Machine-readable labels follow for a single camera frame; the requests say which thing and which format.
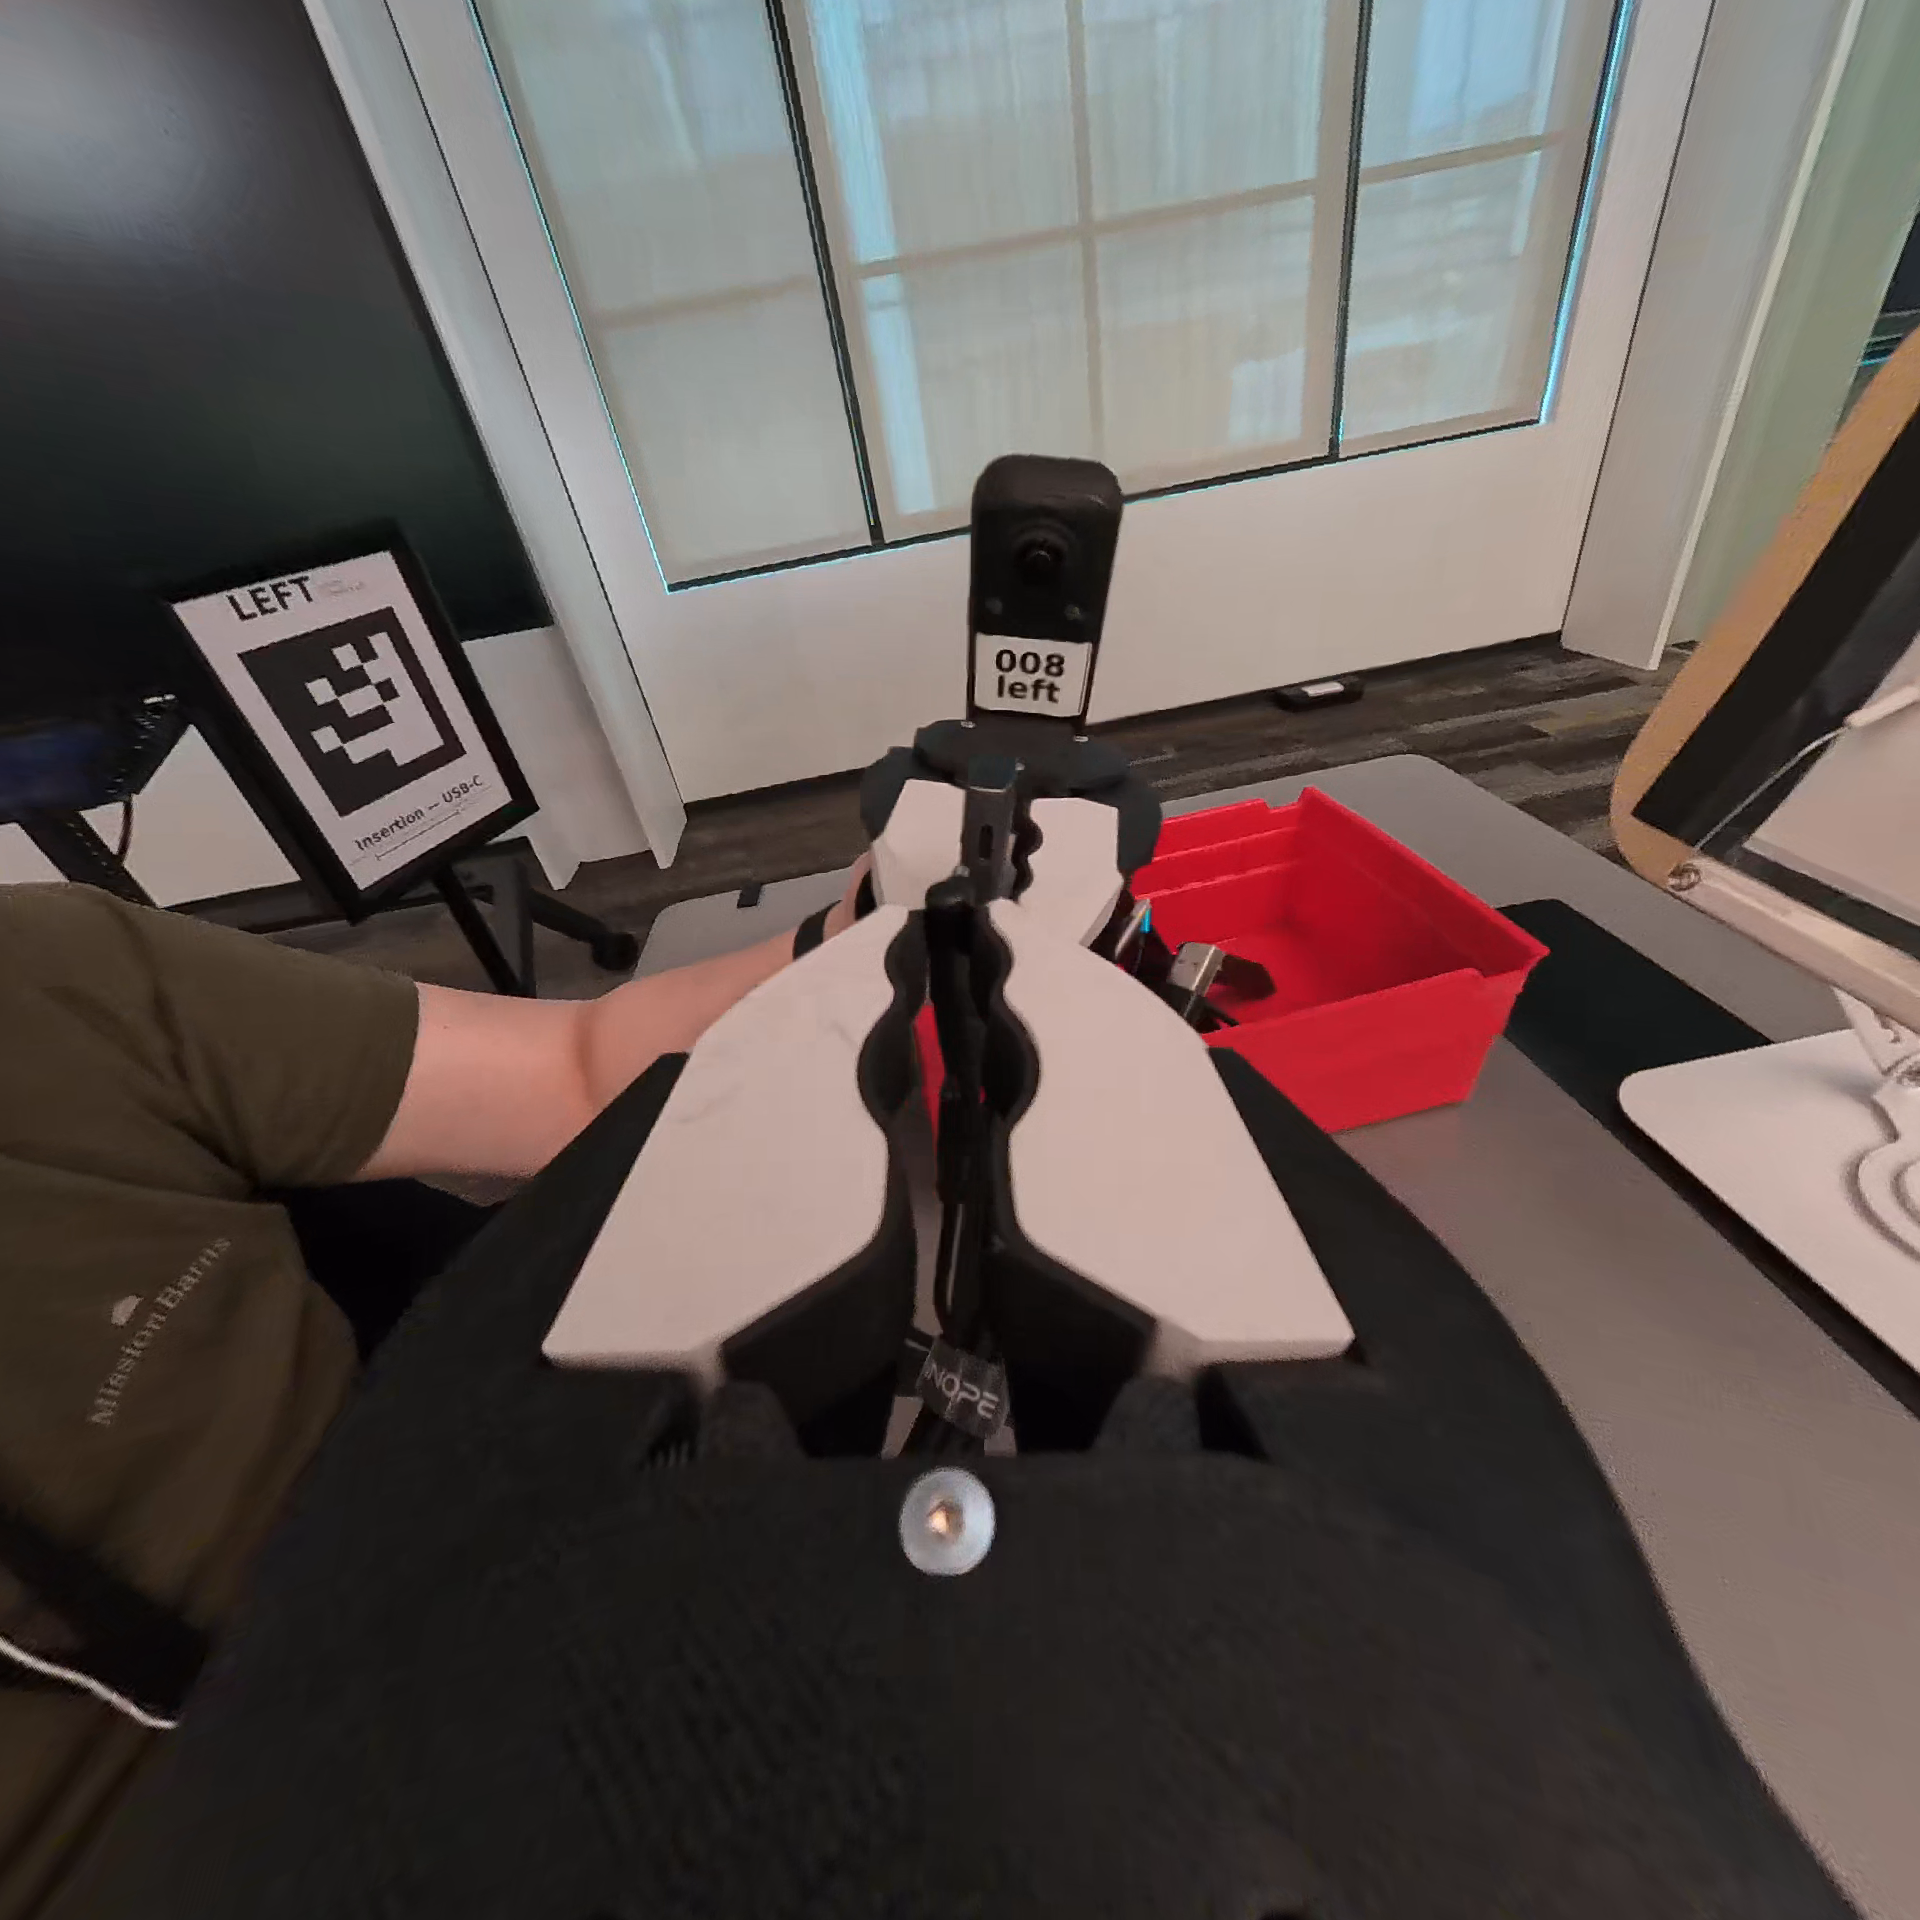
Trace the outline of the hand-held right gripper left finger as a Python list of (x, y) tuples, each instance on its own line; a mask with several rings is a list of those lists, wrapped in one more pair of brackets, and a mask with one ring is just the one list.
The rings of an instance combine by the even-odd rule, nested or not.
[(663, 1062), (541, 1357), (764, 1387), (805, 1451), (883, 1451), (920, 1294), (920, 1013), (922, 916), (880, 904)]

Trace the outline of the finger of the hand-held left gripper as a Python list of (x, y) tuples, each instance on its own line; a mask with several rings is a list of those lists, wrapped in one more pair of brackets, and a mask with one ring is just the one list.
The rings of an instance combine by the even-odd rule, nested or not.
[(965, 867), (965, 789), (905, 780), (883, 827), (873, 831), (873, 897), (923, 909), (930, 887)]
[(1101, 800), (1034, 800), (1040, 841), (1027, 856), (1021, 912), (1056, 936), (1091, 949), (1114, 918), (1124, 879), (1117, 862), (1121, 814)]

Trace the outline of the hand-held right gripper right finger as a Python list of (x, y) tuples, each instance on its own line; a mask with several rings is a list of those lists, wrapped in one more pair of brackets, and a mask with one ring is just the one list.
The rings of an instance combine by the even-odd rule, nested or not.
[(1157, 995), (991, 904), (980, 1022), (980, 1307), (1020, 1451), (1088, 1449), (1138, 1377), (1349, 1356), (1228, 1061)]

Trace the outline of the red plastic bin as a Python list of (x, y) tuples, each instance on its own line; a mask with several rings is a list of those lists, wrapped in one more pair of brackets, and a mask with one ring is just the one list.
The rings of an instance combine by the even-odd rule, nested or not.
[(1459, 1104), (1535, 967), (1540, 941), (1320, 789), (1178, 815), (1131, 879), (1147, 929), (1178, 951), (1216, 944), (1259, 963), (1272, 999), (1199, 1038), (1144, 985), (1098, 985), (1096, 963), (1004, 908), (1013, 1011), (1040, 1032), (1032, 1119), (1044, 1155), (1115, 1143), (1124, 1123), (1207, 1116), (1207, 1059), (1233, 1054), (1329, 1134)]

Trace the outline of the person's left forearm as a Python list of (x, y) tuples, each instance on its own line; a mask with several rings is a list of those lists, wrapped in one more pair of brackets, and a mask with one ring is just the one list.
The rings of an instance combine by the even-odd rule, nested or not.
[(793, 959), (793, 929), (601, 999), (416, 991), (400, 1101), (356, 1181), (525, 1181), (663, 1056)]

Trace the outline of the black tripod stand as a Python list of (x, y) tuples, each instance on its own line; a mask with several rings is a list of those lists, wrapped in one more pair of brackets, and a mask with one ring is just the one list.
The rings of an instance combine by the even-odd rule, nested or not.
[[(93, 707), (76, 715), (32, 712), (5, 724), (58, 718), (98, 718), (122, 737), (120, 795), (113, 805), (83, 814), (39, 815), (17, 822), (28, 841), (55, 867), (60, 879), (84, 885), (117, 900), (156, 908), (129, 867), (138, 795), (187, 732), (187, 715), (171, 695), (151, 695), (124, 707)], [(463, 856), (437, 854), (423, 877), (409, 879), (392, 900), (371, 908), (371, 916), (392, 916), (409, 908), (443, 904), (490, 987), (503, 995), (537, 995), (537, 929), (577, 941), (591, 959), (617, 975), (641, 963), (641, 936), (603, 923), (578, 904), (532, 885), (522, 854), (508, 847), (480, 847)]]

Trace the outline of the large grid window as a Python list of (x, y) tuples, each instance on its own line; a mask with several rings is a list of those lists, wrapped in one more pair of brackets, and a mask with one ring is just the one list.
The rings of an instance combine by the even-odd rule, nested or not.
[(1625, 6), (471, 13), (676, 590), (1538, 420)]

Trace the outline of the black desk mat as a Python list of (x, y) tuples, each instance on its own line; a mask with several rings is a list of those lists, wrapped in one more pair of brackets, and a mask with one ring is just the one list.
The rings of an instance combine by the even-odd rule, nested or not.
[(1915, 1411), (1919, 1374), (1836, 1307), (1796, 1265), (1743, 1223), (1623, 1116), (1625, 1076), (1769, 1045), (1757, 1029), (1562, 900), (1508, 908), (1547, 957), (1507, 1035), (1562, 1093), (1618, 1140), (1890, 1397)]

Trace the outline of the framed marker sign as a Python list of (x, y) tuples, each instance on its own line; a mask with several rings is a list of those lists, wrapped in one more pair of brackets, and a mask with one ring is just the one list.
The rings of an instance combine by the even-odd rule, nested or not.
[(167, 583), (159, 601), (194, 727), (344, 918), (364, 921), (536, 817), (536, 790), (397, 524)]

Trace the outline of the small blue screen device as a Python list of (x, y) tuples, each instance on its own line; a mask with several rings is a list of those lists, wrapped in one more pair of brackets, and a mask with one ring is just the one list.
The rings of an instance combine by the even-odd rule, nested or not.
[(113, 805), (122, 736), (98, 718), (3, 724), (3, 824)]

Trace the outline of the large black screen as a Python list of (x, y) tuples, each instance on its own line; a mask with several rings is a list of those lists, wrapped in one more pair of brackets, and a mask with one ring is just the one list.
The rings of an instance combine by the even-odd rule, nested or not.
[(465, 641), (532, 564), (303, 4), (3, 4), (11, 710), (159, 688), (160, 590), (393, 521)]

